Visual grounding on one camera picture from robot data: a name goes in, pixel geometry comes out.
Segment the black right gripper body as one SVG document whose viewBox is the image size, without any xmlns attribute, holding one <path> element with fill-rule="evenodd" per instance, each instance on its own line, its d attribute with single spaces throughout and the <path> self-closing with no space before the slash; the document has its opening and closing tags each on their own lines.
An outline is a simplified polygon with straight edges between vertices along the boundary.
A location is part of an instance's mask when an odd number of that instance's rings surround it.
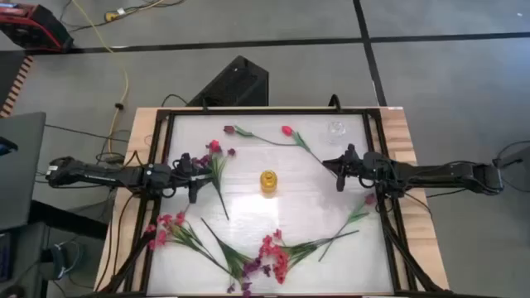
<svg viewBox="0 0 530 298">
<path fill-rule="evenodd" d="M 377 183 L 388 184 L 397 182 L 397 172 L 392 162 L 385 156 L 375 152 L 366 152 L 363 158 L 359 158 L 353 144 L 349 144 L 347 150 L 339 157 L 344 161 L 344 176 L 337 176 L 337 190 L 343 191 L 345 179 L 354 176 L 359 179 L 359 183 L 364 185 L 363 180 L 371 180 L 373 185 Z"/>
</svg>

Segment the black perforated box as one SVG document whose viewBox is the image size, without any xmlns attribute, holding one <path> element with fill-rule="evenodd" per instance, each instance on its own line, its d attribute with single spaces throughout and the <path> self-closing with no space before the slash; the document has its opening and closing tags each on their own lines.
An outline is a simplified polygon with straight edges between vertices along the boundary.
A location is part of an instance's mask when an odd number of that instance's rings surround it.
<svg viewBox="0 0 530 298">
<path fill-rule="evenodd" d="M 269 105 L 269 73 L 238 55 L 187 107 L 260 107 Z"/>
</svg>

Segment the purple flower bunch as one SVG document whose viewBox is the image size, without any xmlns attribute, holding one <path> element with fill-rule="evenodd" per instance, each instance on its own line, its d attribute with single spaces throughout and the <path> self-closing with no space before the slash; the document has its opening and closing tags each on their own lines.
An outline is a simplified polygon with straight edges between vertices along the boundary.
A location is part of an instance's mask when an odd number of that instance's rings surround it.
<svg viewBox="0 0 530 298">
<path fill-rule="evenodd" d="M 226 151 L 226 153 L 224 153 L 222 149 L 222 156 L 219 157 L 216 161 L 214 161 L 211 165 L 208 164 L 208 153 L 199 159 L 195 158 L 193 160 L 193 164 L 195 166 L 198 166 L 200 169 L 211 171 L 212 173 L 211 178 L 213 179 L 212 184 L 216 190 L 217 195 L 219 196 L 219 200 L 223 207 L 224 215 L 227 220 L 229 220 L 229 216 L 228 216 L 228 211 L 226 209 L 226 205 L 225 205 L 223 194 L 222 194 L 221 180 L 222 180 L 224 168 L 226 167 L 228 160 L 231 157 L 235 157 L 235 154 L 236 154 L 236 151 L 233 148 L 229 148 Z"/>
<path fill-rule="evenodd" d="M 258 272 L 263 273 L 265 276 L 271 276 L 271 267 L 263 262 L 261 257 L 251 258 L 245 254 L 235 250 L 220 237 L 216 235 L 214 230 L 206 223 L 204 219 L 201 220 L 205 227 L 211 232 L 215 241 L 219 245 L 221 252 L 224 255 L 226 261 L 225 271 L 231 277 L 231 284 L 227 289 L 229 294 L 235 291 L 235 283 L 238 283 L 242 292 L 243 298 L 251 298 L 252 291 L 251 285 L 253 284 L 250 279 L 253 275 Z"/>
</svg>

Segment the red flower bunch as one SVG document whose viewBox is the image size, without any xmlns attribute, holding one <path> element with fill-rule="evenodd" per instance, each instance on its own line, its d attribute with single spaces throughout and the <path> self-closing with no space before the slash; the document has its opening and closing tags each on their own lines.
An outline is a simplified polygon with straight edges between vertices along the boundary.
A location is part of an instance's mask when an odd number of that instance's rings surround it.
<svg viewBox="0 0 530 298">
<path fill-rule="evenodd" d="M 357 231 L 338 234 L 331 238 L 320 238 L 295 245 L 287 245 L 283 240 L 282 230 L 277 228 L 271 235 L 263 238 L 262 245 L 258 250 L 258 257 L 272 259 L 272 264 L 264 265 L 263 270 L 267 276 L 272 272 L 277 282 L 283 284 L 288 272 L 318 248 L 353 233 L 357 233 Z"/>
</svg>

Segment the dark red tulip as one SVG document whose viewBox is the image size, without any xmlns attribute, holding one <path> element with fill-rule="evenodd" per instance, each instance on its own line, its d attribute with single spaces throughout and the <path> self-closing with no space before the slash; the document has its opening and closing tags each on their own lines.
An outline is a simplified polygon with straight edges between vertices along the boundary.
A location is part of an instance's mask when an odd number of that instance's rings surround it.
<svg viewBox="0 0 530 298">
<path fill-rule="evenodd" d="M 364 201 L 362 204 L 360 204 L 358 207 L 356 207 L 355 209 L 353 209 L 347 219 L 345 220 L 344 224 L 342 225 L 342 227 L 336 232 L 335 236 L 333 236 L 331 238 L 331 240 L 326 244 L 326 247 L 325 247 L 325 250 L 324 252 L 321 254 L 320 258 L 318 259 L 318 262 L 321 262 L 322 259 L 325 257 L 325 255 L 328 253 L 329 249 L 330 249 L 330 246 L 332 245 L 332 243 L 341 235 L 341 233 L 343 232 L 343 230 L 349 225 L 349 224 L 352 224 L 356 221 L 359 221 L 361 219 L 363 219 L 364 217 L 368 216 L 370 214 L 369 211 L 367 211 L 365 208 L 366 207 L 370 207 L 372 204 L 374 204 L 376 200 L 376 197 L 375 197 L 375 194 L 372 193 L 372 194 L 369 194 L 369 195 L 366 195 L 365 198 L 364 198 Z"/>
<path fill-rule="evenodd" d="M 239 127 L 237 125 L 224 126 L 224 132 L 227 133 L 227 134 L 237 134 L 237 135 L 239 135 L 241 137 L 255 138 L 255 139 L 264 141 L 266 143 L 269 143 L 269 144 L 272 144 L 272 145 L 276 145 L 276 146 L 283 146 L 283 143 L 277 143 L 277 142 L 269 141 L 269 140 L 267 140 L 265 138 L 262 138 L 262 137 L 259 137 L 259 136 L 255 135 L 255 134 L 253 134 L 252 132 L 248 132 L 248 131 L 242 129 L 241 127 Z"/>
</svg>

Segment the clear glass vase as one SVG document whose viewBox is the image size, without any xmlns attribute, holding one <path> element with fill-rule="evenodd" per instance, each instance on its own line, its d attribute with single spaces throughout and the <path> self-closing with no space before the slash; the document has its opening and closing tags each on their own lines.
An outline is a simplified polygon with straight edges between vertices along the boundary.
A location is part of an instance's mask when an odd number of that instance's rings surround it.
<svg viewBox="0 0 530 298">
<path fill-rule="evenodd" d="M 345 135 L 345 125 L 339 121 L 332 121 L 328 124 L 328 142 L 339 143 Z"/>
</svg>

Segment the striped slatted panel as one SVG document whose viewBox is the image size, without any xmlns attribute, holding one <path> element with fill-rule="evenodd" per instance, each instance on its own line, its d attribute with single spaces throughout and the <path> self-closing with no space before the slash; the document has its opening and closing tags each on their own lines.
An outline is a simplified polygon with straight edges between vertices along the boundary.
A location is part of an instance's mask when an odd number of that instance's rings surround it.
<svg viewBox="0 0 530 298">
<path fill-rule="evenodd" d="M 12 115 L 34 59 L 20 52 L 0 53 L 0 118 Z"/>
</svg>

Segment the grey floor stand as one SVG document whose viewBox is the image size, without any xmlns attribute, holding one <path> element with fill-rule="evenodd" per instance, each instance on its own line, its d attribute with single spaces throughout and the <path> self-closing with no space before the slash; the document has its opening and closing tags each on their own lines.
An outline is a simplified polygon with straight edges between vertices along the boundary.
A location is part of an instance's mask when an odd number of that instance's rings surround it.
<svg viewBox="0 0 530 298">
<path fill-rule="evenodd" d="M 522 149 L 505 155 L 511 147 L 526 144 Z M 508 144 L 493 159 L 494 165 L 499 169 L 504 169 L 515 164 L 521 164 L 523 168 L 530 171 L 530 141 L 520 141 Z"/>
</svg>

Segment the dark grey desk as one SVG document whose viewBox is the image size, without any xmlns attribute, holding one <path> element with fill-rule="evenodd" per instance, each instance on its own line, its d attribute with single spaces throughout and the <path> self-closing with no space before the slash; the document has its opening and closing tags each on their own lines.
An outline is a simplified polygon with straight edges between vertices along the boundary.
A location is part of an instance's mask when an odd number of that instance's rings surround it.
<svg viewBox="0 0 530 298">
<path fill-rule="evenodd" d="M 39 262 L 49 234 L 47 227 L 34 223 L 7 233 L 11 236 L 11 252 L 5 260 L 11 265 L 11 273 L 8 279 L 0 281 L 0 293 L 17 285 L 24 290 L 24 298 L 41 298 L 43 281 Z"/>
</svg>

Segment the red and black toolbox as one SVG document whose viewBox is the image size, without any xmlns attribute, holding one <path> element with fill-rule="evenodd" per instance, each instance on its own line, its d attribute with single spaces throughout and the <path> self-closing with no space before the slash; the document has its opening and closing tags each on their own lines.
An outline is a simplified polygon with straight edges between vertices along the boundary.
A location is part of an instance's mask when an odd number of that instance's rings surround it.
<svg viewBox="0 0 530 298">
<path fill-rule="evenodd" d="M 25 50 L 69 51 L 74 39 L 42 5 L 0 3 L 0 31 Z"/>
</svg>

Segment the dark handheld device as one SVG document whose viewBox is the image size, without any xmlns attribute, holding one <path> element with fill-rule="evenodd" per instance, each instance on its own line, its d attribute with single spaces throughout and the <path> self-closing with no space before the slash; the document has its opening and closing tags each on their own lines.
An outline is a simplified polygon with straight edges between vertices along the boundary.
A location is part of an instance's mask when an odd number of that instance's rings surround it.
<svg viewBox="0 0 530 298">
<path fill-rule="evenodd" d="M 18 145 L 5 137 L 0 137 L 0 156 L 18 151 Z"/>
</svg>

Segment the pink-red flower bunch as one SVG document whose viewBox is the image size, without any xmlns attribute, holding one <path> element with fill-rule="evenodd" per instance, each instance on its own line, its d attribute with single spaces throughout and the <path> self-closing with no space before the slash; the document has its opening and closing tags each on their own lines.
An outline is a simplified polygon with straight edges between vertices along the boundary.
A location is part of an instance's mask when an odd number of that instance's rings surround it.
<svg viewBox="0 0 530 298">
<path fill-rule="evenodd" d="M 154 239 L 148 243 L 148 247 L 152 251 L 168 243 L 179 244 L 199 253 L 222 271 L 228 273 L 233 279 L 239 280 L 239 277 L 236 277 L 228 267 L 221 265 L 203 244 L 191 224 L 186 220 L 186 211 L 180 211 L 175 215 L 160 215 L 157 218 L 157 225 L 154 223 L 149 224 L 145 229 L 145 233 L 154 234 Z"/>
</svg>

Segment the yellow glass vase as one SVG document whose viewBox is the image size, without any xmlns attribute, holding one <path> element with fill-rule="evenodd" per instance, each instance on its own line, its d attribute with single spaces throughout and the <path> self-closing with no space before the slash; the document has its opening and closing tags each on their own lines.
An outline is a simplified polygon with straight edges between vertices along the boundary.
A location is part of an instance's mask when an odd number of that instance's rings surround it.
<svg viewBox="0 0 530 298">
<path fill-rule="evenodd" d="M 260 189 L 267 198 L 272 198 L 277 192 L 277 174 L 274 171 L 264 171 L 260 175 Z"/>
</svg>

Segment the long-stemmed red tulip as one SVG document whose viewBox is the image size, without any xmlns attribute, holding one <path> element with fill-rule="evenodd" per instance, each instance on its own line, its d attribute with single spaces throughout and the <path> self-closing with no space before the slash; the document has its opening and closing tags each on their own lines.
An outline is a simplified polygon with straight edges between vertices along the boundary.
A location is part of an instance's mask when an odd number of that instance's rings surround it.
<svg viewBox="0 0 530 298">
<path fill-rule="evenodd" d="M 313 153 L 298 131 L 295 131 L 289 126 L 282 126 L 282 133 L 287 137 L 291 137 L 297 146 L 306 150 L 322 166 L 322 161 Z"/>
</svg>

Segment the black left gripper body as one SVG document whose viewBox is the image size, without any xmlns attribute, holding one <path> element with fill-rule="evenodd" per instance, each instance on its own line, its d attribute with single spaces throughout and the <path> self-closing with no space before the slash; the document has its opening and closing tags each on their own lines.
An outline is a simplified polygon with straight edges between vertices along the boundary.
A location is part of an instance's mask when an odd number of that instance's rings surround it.
<svg viewBox="0 0 530 298">
<path fill-rule="evenodd" d="M 188 199 L 190 203 L 197 201 L 198 185 L 193 178 L 195 168 L 189 153 L 183 153 L 181 158 L 172 162 L 172 174 L 175 178 L 176 187 L 186 187 L 188 189 Z"/>
</svg>

